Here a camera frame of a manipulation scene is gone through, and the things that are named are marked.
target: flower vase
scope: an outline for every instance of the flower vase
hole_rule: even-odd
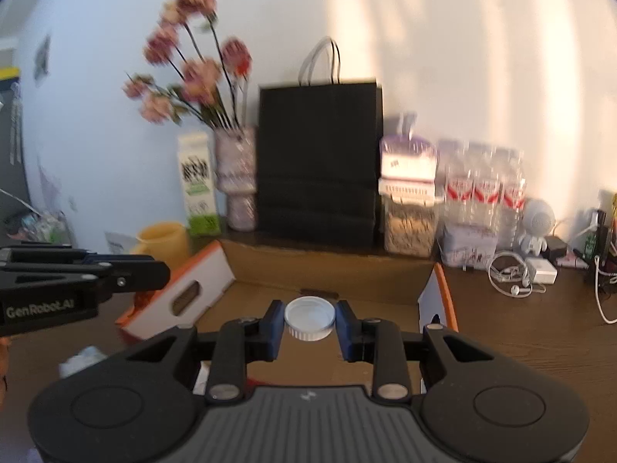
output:
[[[227,195],[227,224],[237,232],[257,227],[255,129],[217,129],[217,189]]]

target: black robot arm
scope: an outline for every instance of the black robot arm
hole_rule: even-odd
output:
[[[0,248],[0,337],[96,317],[115,292],[162,289],[166,264],[147,255],[104,255],[70,245]]]
[[[49,463],[432,461],[563,463],[587,431],[570,388],[440,323],[422,333],[336,305],[344,360],[373,364],[363,386],[257,386],[246,365],[277,358],[284,306],[219,331],[171,328],[43,391],[30,433]],[[192,389],[203,360],[203,397]],[[427,387],[413,394],[407,362]],[[315,458],[302,459],[309,448]]]

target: white earphones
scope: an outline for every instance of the white earphones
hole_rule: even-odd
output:
[[[513,297],[526,297],[530,294],[531,289],[526,288],[526,287],[519,287],[517,285],[513,285],[512,287],[510,287],[510,294]]]
[[[493,263],[495,259],[499,257],[511,257],[514,258],[518,266],[510,266],[504,268],[499,271],[495,267],[493,267]],[[542,284],[538,284],[542,290],[534,289],[533,284],[531,283],[531,278],[529,276],[529,271],[527,264],[523,258],[521,258],[516,252],[511,252],[509,250],[503,250],[501,252],[496,252],[495,255],[491,258],[488,264],[488,273],[489,273],[489,281],[496,290],[500,293],[510,296],[510,297],[527,297],[532,292],[546,292],[546,288]],[[521,282],[523,287],[518,285],[513,285],[510,287],[510,292],[504,291],[501,287],[498,287],[496,282],[498,283],[512,283],[512,282]]]

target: white bottle cap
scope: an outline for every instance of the white bottle cap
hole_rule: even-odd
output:
[[[334,328],[334,307],[317,296],[294,299],[285,308],[289,334],[301,341],[319,341]]]

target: plastic container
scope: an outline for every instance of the plastic container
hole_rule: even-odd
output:
[[[523,152],[513,150],[510,152],[510,162],[502,185],[497,250],[509,250],[514,245],[518,224],[523,213],[526,187]]]
[[[469,222],[469,204],[473,178],[467,158],[467,146],[459,142],[446,168],[445,207],[443,216],[455,223]]]
[[[437,150],[422,137],[387,135],[381,139],[381,177],[434,181]]]
[[[443,227],[441,259],[450,267],[486,270],[496,245],[497,235],[493,230],[447,221]]]
[[[485,147],[474,159],[473,200],[470,208],[470,223],[497,231],[497,206],[501,181],[494,165],[495,148]]]
[[[385,248],[388,252],[430,257],[439,223],[439,201],[384,197]]]
[[[301,341],[319,341],[334,328],[334,307],[317,296],[294,299],[285,307],[289,334]]]
[[[409,181],[407,179],[379,179],[377,190],[380,195],[394,196],[416,201],[434,201],[436,185],[432,181]]]

